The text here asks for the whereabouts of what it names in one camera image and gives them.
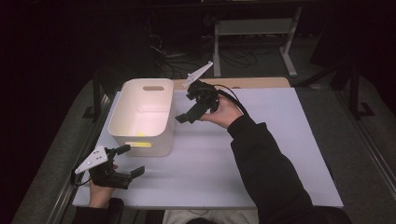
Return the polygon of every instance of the metal stand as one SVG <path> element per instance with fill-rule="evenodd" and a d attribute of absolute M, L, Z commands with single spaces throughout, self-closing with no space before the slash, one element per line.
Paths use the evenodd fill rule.
<path fill-rule="evenodd" d="M 290 56 L 289 56 L 289 49 L 291 46 L 291 41 L 294 38 L 294 34 L 296 32 L 296 28 L 297 28 L 297 24 L 298 24 L 298 20 L 300 19 L 300 15 L 301 15 L 301 10 L 303 8 L 302 7 L 298 7 L 296 9 L 296 12 L 294 14 L 293 17 L 293 21 L 290 24 L 290 29 L 289 29 L 289 33 L 288 33 L 288 39 L 285 43 L 284 47 L 280 47 L 280 54 L 282 55 L 283 58 L 283 62 L 285 62 L 286 67 L 288 68 L 289 71 L 289 75 L 291 77 L 296 77 L 297 76 L 297 72 L 296 69 L 294 68 L 293 63 L 291 62 Z"/>
<path fill-rule="evenodd" d="M 336 91 L 342 90 L 347 81 L 350 79 L 349 90 L 349 110 L 355 119 L 361 119 L 362 116 L 373 116 L 374 112 L 366 103 L 361 103 L 363 111 L 359 111 L 359 72 L 357 71 L 356 64 L 351 60 L 350 56 L 335 63 L 334 65 L 324 69 L 323 71 L 315 74 L 311 78 L 293 85 L 293 87 L 307 87 L 315 81 L 326 77 L 331 72 L 337 71 L 334 79 L 332 80 L 332 88 Z"/>
<path fill-rule="evenodd" d="M 92 87 L 93 87 L 93 106 L 87 107 L 82 117 L 84 119 L 92 119 L 92 122 L 96 122 L 101 113 L 101 103 L 104 97 L 104 94 L 102 93 L 102 87 L 99 83 L 99 77 L 97 75 L 97 72 L 95 72 L 95 74 L 93 75 Z"/>
<path fill-rule="evenodd" d="M 221 77 L 219 62 L 219 36 L 220 35 L 262 35 L 262 34 L 288 34 L 287 41 L 280 47 L 283 61 L 288 68 L 291 77 L 297 76 L 293 63 L 289 56 L 291 41 L 300 18 L 302 7 L 297 7 L 293 18 L 265 19 L 265 20 L 241 20 L 241 21 L 218 21 L 215 24 L 215 50 L 213 53 L 214 77 Z"/>

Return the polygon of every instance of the cable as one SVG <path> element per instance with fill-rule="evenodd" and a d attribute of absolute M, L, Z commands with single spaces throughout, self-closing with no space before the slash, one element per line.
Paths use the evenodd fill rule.
<path fill-rule="evenodd" d="M 164 50 L 164 49 L 157 49 L 157 48 L 155 48 L 155 47 L 153 47 L 153 46 L 151 46 L 151 45 L 149 45 L 149 47 L 150 47 L 151 49 L 155 49 L 157 52 L 159 52 L 159 53 L 161 53 L 161 54 L 163 54 L 163 55 L 166 55 L 166 50 Z"/>
<path fill-rule="evenodd" d="M 179 71 L 175 70 L 175 68 L 176 68 L 175 66 L 171 65 L 170 63 L 163 63 L 163 65 L 165 65 L 165 68 L 166 68 L 166 66 L 168 66 L 172 69 L 172 76 L 169 77 L 170 79 L 173 79 L 175 77 L 175 74 L 180 74 L 180 77 L 182 77 L 181 73 Z M 164 76 L 166 78 L 168 78 L 168 75 L 166 74 L 166 70 L 165 70 Z"/>
<path fill-rule="evenodd" d="M 218 90 L 213 90 L 213 89 L 209 89 L 209 88 L 199 88 L 199 89 L 196 89 L 193 91 L 189 91 L 189 93 L 193 93 L 193 92 L 197 92 L 197 91 L 213 91 L 213 92 L 219 93 Z"/>
<path fill-rule="evenodd" d="M 230 94 L 228 94 L 225 91 L 222 90 L 218 90 L 219 94 L 227 97 L 229 100 L 231 100 L 235 105 L 237 105 L 239 107 L 239 109 L 241 109 L 242 113 L 244 113 L 244 115 L 249 116 L 248 111 L 245 109 L 245 107 L 239 102 L 237 101 L 235 98 L 233 98 Z"/>
<path fill-rule="evenodd" d="M 76 188 L 78 188 L 79 186 L 82 186 L 82 185 L 85 185 L 86 183 L 88 183 L 90 180 L 91 180 L 91 178 L 89 178 L 87 181 L 85 181 L 84 183 L 81 183 L 81 182 L 77 182 L 76 183 L 76 173 L 75 173 L 75 171 L 76 171 L 76 169 L 85 161 L 85 159 L 87 159 L 89 156 L 91 155 L 91 152 L 88 154 L 88 155 L 86 155 L 86 156 L 84 156 L 82 159 L 80 159 L 77 163 L 76 163 L 76 165 L 73 167 L 73 169 L 72 169 L 72 172 L 71 172 L 71 174 L 70 174 L 70 184 L 76 189 Z"/>
<path fill-rule="evenodd" d="M 196 63 L 184 63 L 184 64 L 194 65 L 194 66 L 196 66 L 196 67 L 198 67 L 198 68 L 201 67 L 199 64 L 196 64 Z M 190 69 L 187 69 L 187 68 L 182 68 L 182 67 L 175 66 L 175 65 L 172 65 L 172 66 L 174 66 L 175 68 L 178 68 L 178 69 L 180 69 L 180 70 L 190 71 Z"/>
<path fill-rule="evenodd" d="M 225 45 L 231 44 L 230 41 L 226 41 Z M 285 41 L 281 41 L 280 43 L 276 43 L 272 48 L 268 49 L 265 52 L 257 52 L 259 48 L 245 50 L 239 46 L 233 46 L 233 49 L 227 49 L 225 53 L 220 53 L 219 56 L 221 59 L 232 67 L 237 68 L 248 68 L 251 65 L 254 65 L 258 62 L 257 56 L 272 53 L 274 50 L 283 46 Z"/>
<path fill-rule="evenodd" d="M 224 86 L 224 85 L 220 85 L 220 84 L 215 84 L 215 85 L 213 85 L 213 86 L 220 86 L 220 87 L 223 87 L 223 88 L 227 89 L 228 91 L 230 91 L 230 92 L 233 94 L 233 97 L 234 97 L 237 101 L 239 101 L 239 99 L 238 99 L 238 97 L 236 96 L 236 94 L 235 94 L 230 88 L 228 88 L 228 87 L 226 87 L 226 86 Z"/>

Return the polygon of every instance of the dark background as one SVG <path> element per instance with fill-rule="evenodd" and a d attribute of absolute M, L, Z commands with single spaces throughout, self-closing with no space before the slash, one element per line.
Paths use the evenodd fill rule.
<path fill-rule="evenodd" d="M 326 25 L 313 62 L 328 66 L 351 52 L 361 74 L 395 112 L 394 7 L 386 1 L 346 3 L 306 9 L 298 32 L 318 35 Z M 0 2 L 2 223 L 12 220 L 70 105 L 95 72 L 107 92 L 124 80 L 158 74 L 157 55 L 149 49 L 147 14 L 85 13 L 75 7 L 71 1 Z M 332 16 L 321 18 L 324 14 Z M 202 16 L 198 13 L 191 22 L 200 24 Z M 169 26 L 184 29 L 185 21 L 177 21 L 170 18 L 154 28 L 158 33 Z M 187 29 L 198 37 L 202 31 Z M 186 37 L 175 34 L 165 37 Z"/>

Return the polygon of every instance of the black cable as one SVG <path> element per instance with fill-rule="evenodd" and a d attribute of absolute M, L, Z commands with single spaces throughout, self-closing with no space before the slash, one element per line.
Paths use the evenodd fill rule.
<path fill-rule="evenodd" d="M 183 78 L 182 73 L 180 71 L 176 70 L 176 69 L 183 70 L 182 68 L 180 68 L 178 66 L 174 66 L 170 63 L 166 63 L 166 65 L 168 65 L 168 67 L 170 67 L 172 69 L 172 76 L 170 77 L 170 79 L 175 78 L 175 75 L 178 75 L 179 78 Z"/>
<path fill-rule="evenodd" d="M 236 94 L 235 94 L 230 88 L 228 88 L 228 87 L 226 87 L 226 86 L 224 86 L 224 85 L 220 85 L 220 84 L 215 84 L 215 85 L 213 85 L 213 86 L 220 86 L 220 87 L 223 87 L 223 88 L 227 89 L 228 91 L 230 91 L 230 92 L 233 94 L 233 97 L 234 97 L 237 101 L 239 101 L 239 99 L 238 99 L 238 97 L 236 96 Z"/>
<path fill-rule="evenodd" d="M 276 45 L 276 46 L 274 46 L 274 47 L 268 49 L 268 51 L 265 51 L 265 52 L 263 52 L 263 53 L 253 53 L 253 54 L 254 54 L 254 55 L 265 55 L 265 54 L 269 54 L 269 53 L 274 52 L 274 50 L 277 50 L 277 49 L 279 49 L 279 47 L 282 47 L 282 46 L 284 46 L 284 45 L 285 45 L 285 42 L 283 42 L 283 43 L 281 43 L 281 44 L 278 44 L 278 45 Z"/>
<path fill-rule="evenodd" d="M 181 61 L 180 63 L 189 63 L 189 62 L 193 62 L 196 60 L 200 59 L 200 56 L 192 53 L 192 52 L 182 52 L 182 53 L 178 53 L 176 55 L 168 55 L 166 58 L 167 61 L 173 61 L 173 60 L 180 60 L 180 58 L 185 57 L 184 61 Z"/>
<path fill-rule="evenodd" d="M 213 90 L 213 89 L 209 89 L 209 88 L 199 88 L 199 89 L 196 89 L 196 90 L 193 90 L 193 91 L 189 91 L 189 93 L 196 92 L 196 91 L 213 91 L 213 92 L 219 93 L 218 90 Z"/>
<path fill-rule="evenodd" d="M 84 183 L 76 183 L 75 186 L 76 186 L 76 187 L 83 186 L 83 185 L 85 185 L 86 183 L 90 182 L 90 180 L 91 180 L 91 178 L 88 178 L 88 180 L 85 181 Z"/>
<path fill-rule="evenodd" d="M 184 63 L 184 64 L 194 65 L 194 66 L 196 66 L 196 67 L 198 67 L 198 68 L 201 67 L 200 65 L 198 65 L 198 64 L 196 64 L 196 63 Z M 174 66 L 174 67 L 177 68 L 177 69 L 183 70 L 183 71 L 190 71 L 190 69 L 183 68 L 183 67 L 180 67 L 180 66 L 176 66 L 176 65 L 172 65 L 172 66 Z"/>
<path fill-rule="evenodd" d="M 241 57 L 241 55 L 239 53 L 237 53 L 238 51 L 241 51 L 241 50 L 239 50 L 239 49 L 227 49 L 225 51 L 228 52 L 231 55 L 231 57 L 233 57 L 233 61 L 238 62 L 238 60 L 239 61 L 243 60 L 243 61 L 245 61 L 245 63 L 243 63 L 243 62 L 239 62 L 239 63 L 250 65 L 250 61 L 248 60 L 247 57 Z"/>
<path fill-rule="evenodd" d="M 230 65 L 230 66 L 232 66 L 232 67 L 247 68 L 247 67 L 250 66 L 250 64 L 248 64 L 248 63 L 240 63 L 240 62 L 238 62 L 238 61 L 236 61 L 236 60 L 233 60 L 233 59 L 231 59 L 231 58 L 225 56 L 225 55 L 222 54 L 222 53 L 219 53 L 219 56 L 223 59 L 223 61 L 224 61 L 225 63 L 227 63 L 228 65 Z M 236 64 L 240 64 L 241 66 L 233 65 L 233 64 L 230 63 L 230 62 L 233 62 L 233 63 L 236 63 Z"/>
<path fill-rule="evenodd" d="M 215 45 L 215 38 L 213 36 L 211 36 L 210 40 L 207 43 L 204 43 L 201 46 L 201 49 L 202 49 L 203 52 L 206 52 L 206 51 L 211 52 L 214 49 L 213 48 L 214 45 Z"/>
<path fill-rule="evenodd" d="M 245 54 L 245 55 L 243 55 L 243 56 L 238 56 L 238 57 L 236 57 L 236 58 L 246 58 L 248 55 L 251 55 L 252 54 L 252 51 L 254 51 L 254 49 L 251 49 L 251 50 L 248 50 L 247 52 L 243 49 L 243 48 L 241 48 L 240 46 L 233 46 L 234 48 L 236 48 L 236 50 L 238 50 L 238 51 L 241 51 L 243 54 Z"/>
<path fill-rule="evenodd" d="M 245 59 L 249 65 L 254 65 L 257 63 L 257 57 L 254 54 L 252 54 L 251 52 L 245 52 L 244 50 L 241 49 L 235 49 L 233 56 L 235 57 L 235 59 Z M 248 56 L 251 56 L 253 58 L 253 62 L 250 61 Z"/>
<path fill-rule="evenodd" d="M 229 93 L 222 91 L 222 90 L 218 90 L 219 94 L 227 97 L 229 100 L 231 100 L 235 105 L 237 105 L 239 107 L 239 109 L 242 111 L 242 113 L 244 113 L 244 115 L 249 116 L 248 111 L 245 109 L 245 107 L 239 102 L 237 101 L 235 98 L 233 98 Z"/>
<path fill-rule="evenodd" d="M 171 70 L 172 70 L 172 76 L 170 77 L 170 79 L 173 79 L 173 78 L 174 78 L 174 76 L 175 76 L 175 73 L 176 73 L 176 71 L 175 71 L 175 67 L 174 67 L 174 66 L 172 66 L 172 65 L 171 65 L 171 64 L 169 64 L 169 63 L 163 63 L 163 65 L 164 65 L 164 67 L 165 67 L 164 76 L 165 76 L 166 78 L 168 78 L 168 75 L 167 75 L 167 72 L 166 72 L 166 66 L 168 66 L 168 67 L 170 67 L 170 68 L 171 68 Z"/>
<path fill-rule="evenodd" d="M 161 70 L 161 74 L 163 75 L 163 77 L 164 77 L 164 78 L 168 78 L 168 75 L 166 74 L 165 65 L 161 64 L 160 70 Z"/>

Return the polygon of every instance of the black sleeve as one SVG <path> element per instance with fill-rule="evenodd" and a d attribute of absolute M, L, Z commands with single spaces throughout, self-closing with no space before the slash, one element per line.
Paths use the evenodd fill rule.
<path fill-rule="evenodd" d="M 242 116 L 228 128 L 231 147 L 260 223 L 326 223 L 316 213 L 292 163 L 279 150 L 266 124 Z"/>
<path fill-rule="evenodd" d="M 76 214 L 73 218 L 73 224 L 105 224 L 107 218 L 107 209 L 77 207 Z"/>

